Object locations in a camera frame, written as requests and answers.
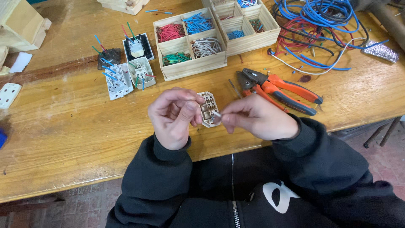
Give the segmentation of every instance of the pliers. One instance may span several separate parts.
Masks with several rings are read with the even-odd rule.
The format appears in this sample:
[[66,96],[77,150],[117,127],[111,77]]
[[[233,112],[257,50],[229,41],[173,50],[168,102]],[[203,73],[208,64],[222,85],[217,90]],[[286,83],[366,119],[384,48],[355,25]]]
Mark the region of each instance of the pliers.
[[278,87],[294,92],[312,103],[320,105],[323,102],[323,99],[312,91],[295,83],[284,81],[275,74],[267,76],[260,72],[244,68],[242,72],[237,71],[237,77],[240,85],[242,86],[244,96],[251,95],[252,92],[250,89],[253,89],[257,94],[287,113],[288,110],[285,107],[276,103],[267,94],[271,94],[287,107],[310,116],[314,116],[316,114],[315,109],[291,98],[283,93]]

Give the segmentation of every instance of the white wire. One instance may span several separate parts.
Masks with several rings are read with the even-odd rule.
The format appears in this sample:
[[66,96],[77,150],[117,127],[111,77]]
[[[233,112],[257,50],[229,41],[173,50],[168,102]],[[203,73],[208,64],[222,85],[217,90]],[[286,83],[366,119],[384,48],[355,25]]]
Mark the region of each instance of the white wire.
[[327,71],[325,71],[325,72],[322,72],[322,73],[310,73],[310,72],[302,71],[302,70],[297,69],[297,68],[291,66],[290,64],[284,62],[282,59],[278,58],[278,57],[275,56],[274,54],[272,54],[272,56],[273,56],[274,58],[280,60],[281,62],[283,62],[285,65],[287,65],[287,66],[293,68],[293,69],[296,70],[296,71],[299,71],[299,72],[302,72],[302,73],[305,73],[305,74],[321,75],[321,74],[324,74],[324,73],[329,72],[329,71],[337,64],[337,62],[340,60],[340,58],[342,57],[343,53],[345,52],[347,46],[350,44],[350,42],[352,42],[353,40],[357,40],[357,39],[363,39],[363,40],[365,40],[366,38],[364,38],[364,37],[357,37],[357,38],[351,39],[351,40],[346,44],[345,48],[343,48],[343,51],[341,52],[341,54],[340,54],[339,57],[337,58],[336,62],[329,68],[329,70],[327,70]]

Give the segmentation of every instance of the white graphic print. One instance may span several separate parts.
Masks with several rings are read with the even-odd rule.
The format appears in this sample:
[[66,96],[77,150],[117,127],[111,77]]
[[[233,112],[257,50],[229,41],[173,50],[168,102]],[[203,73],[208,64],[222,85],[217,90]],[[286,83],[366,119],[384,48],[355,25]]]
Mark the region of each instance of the white graphic print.
[[[271,198],[271,194],[276,188],[280,190],[280,202],[278,206],[276,206],[273,199]],[[287,212],[288,206],[290,205],[290,197],[300,198],[297,194],[291,191],[291,189],[285,186],[283,181],[281,182],[281,186],[276,183],[264,184],[263,193],[270,205],[273,206],[274,209],[276,209],[276,211],[280,212],[281,214]]]

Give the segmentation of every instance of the hand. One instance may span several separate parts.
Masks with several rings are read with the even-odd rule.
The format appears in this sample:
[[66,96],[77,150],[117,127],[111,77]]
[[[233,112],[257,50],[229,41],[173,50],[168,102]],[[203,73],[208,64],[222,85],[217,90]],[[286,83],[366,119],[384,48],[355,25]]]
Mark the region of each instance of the hand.
[[156,138],[168,150],[179,150],[188,141],[188,124],[194,127],[203,122],[199,104],[204,98],[193,90],[174,87],[165,90],[148,107],[148,115]]
[[235,127],[263,140],[294,138],[299,133],[295,119],[256,94],[230,103],[221,114],[222,124],[230,134]]

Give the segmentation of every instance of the wooden workbench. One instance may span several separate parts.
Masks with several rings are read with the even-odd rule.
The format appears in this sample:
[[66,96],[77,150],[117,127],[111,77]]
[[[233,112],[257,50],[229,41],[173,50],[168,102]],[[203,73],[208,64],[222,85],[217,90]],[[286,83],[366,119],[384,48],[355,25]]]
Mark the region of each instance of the wooden workbench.
[[[265,4],[270,8],[272,2]],[[266,55],[267,48],[229,57],[227,67],[170,82],[163,80],[155,59],[150,63],[157,75],[156,85],[110,101],[105,77],[96,68],[97,53],[91,48],[98,47],[94,34],[106,48],[122,49],[121,24],[128,21],[134,33],[147,33],[157,56],[152,22],[170,15],[144,10],[171,9],[180,14],[202,8],[201,2],[151,0],[136,16],[102,8],[96,0],[49,0],[34,8],[52,21],[44,43],[39,50],[29,52],[34,56],[23,73],[0,79],[1,85],[23,85],[12,106],[0,112],[1,126],[9,136],[0,150],[0,202],[122,177],[142,140],[153,134],[147,106],[166,89],[179,86],[209,91],[222,109],[237,99],[228,78],[237,84],[235,71],[244,67],[270,70],[292,82],[302,76]],[[389,38],[371,16],[358,13],[358,17],[372,29],[372,40]],[[394,42],[387,45],[399,50]],[[324,46],[338,52],[332,42],[324,42]],[[335,59],[319,49],[316,55],[320,62]],[[295,67],[302,65],[291,55],[281,58]],[[404,65],[403,56],[390,64],[350,50],[337,65],[352,67],[350,71],[331,71],[298,83],[323,97],[324,103],[316,108],[318,114],[313,118],[324,123],[328,131],[337,131],[405,114]],[[316,72],[309,66],[303,69]],[[228,135],[223,126],[190,127],[190,135],[193,161],[268,144],[241,129]]]

